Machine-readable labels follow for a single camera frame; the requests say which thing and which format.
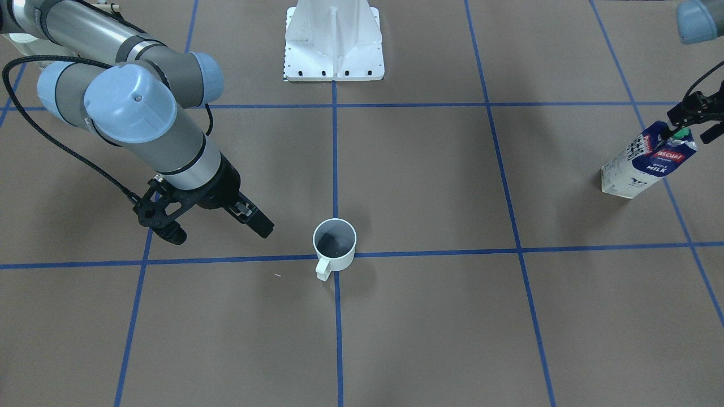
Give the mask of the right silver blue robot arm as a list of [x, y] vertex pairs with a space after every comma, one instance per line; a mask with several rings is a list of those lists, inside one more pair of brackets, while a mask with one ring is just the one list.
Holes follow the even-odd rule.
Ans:
[[[21, 116], [55, 146], [114, 184], [143, 227], [175, 245], [186, 241], [178, 218], [193, 207], [222, 209], [266, 238], [273, 222], [241, 193], [241, 177], [188, 108], [207, 107], [224, 90], [219, 64], [204, 53], [179, 53], [84, 1], [3, 1], [2, 33], [30, 34], [70, 55], [8, 62], [2, 81]], [[155, 171], [143, 195], [50, 136], [25, 111], [10, 83], [23, 63], [47, 62], [37, 82], [44, 108], [63, 123], [129, 150]]]

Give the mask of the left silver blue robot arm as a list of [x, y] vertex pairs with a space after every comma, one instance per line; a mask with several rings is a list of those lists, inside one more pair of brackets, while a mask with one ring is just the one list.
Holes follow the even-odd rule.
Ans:
[[[685, 1], [676, 8], [676, 23], [681, 43], [699, 44], [721, 38], [723, 34], [722, 1]], [[701, 134], [703, 144], [708, 145], [722, 136], [723, 132], [723, 87], [709, 95], [696, 90], [706, 78], [722, 68], [717, 63], [702, 74], [686, 90], [681, 101], [667, 112], [667, 118], [676, 131], [697, 124], [713, 122]]]

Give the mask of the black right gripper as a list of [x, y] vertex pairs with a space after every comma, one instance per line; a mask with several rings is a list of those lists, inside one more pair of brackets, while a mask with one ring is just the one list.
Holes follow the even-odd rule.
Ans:
[[250, 198], [240, 192], [241, 177], [238, 170], [230, 164], [225, 155], [221, 155], [219, 169], [214, 177], [203, 186], [182, 190], [173, 187], [171, 200], [183, 207], [196, 205], [203, 209], [225, 211], [241, 224], [245, 224], [262, 238], [267, 238], [274, 230], [274, 222], [256, 206]]

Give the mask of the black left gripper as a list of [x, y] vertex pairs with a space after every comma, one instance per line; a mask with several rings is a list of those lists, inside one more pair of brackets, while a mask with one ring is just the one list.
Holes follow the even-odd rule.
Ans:
[[709, 95], [701, 91], [687, 93], [684, 98], [667, 112], [668, 122], [674, 127], [690, 127], [695, 124], [716, 122], [700, 136], [703, 144], [708, 145], [724, 134], [723, 119], [723, 82], [719, 89]]

